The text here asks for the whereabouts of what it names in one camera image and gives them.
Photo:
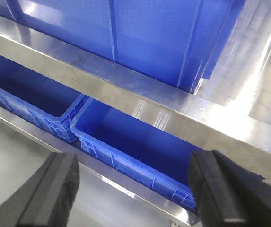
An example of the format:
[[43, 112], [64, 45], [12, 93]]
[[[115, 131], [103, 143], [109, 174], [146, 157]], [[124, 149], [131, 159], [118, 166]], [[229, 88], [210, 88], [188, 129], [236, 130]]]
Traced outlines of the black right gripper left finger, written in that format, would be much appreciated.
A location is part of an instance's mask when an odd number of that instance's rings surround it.
[[77, 155], [52, 152], [0, 205], [0, 227], [65, 227], [78, 188]]

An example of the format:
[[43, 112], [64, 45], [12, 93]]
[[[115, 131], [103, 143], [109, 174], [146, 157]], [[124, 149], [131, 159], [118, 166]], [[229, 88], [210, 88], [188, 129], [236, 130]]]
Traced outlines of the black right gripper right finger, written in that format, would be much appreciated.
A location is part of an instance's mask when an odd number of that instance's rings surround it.
[[219, 151], [193, 152], [188, 179], [204, 227], [271, 227], [271, 186]]

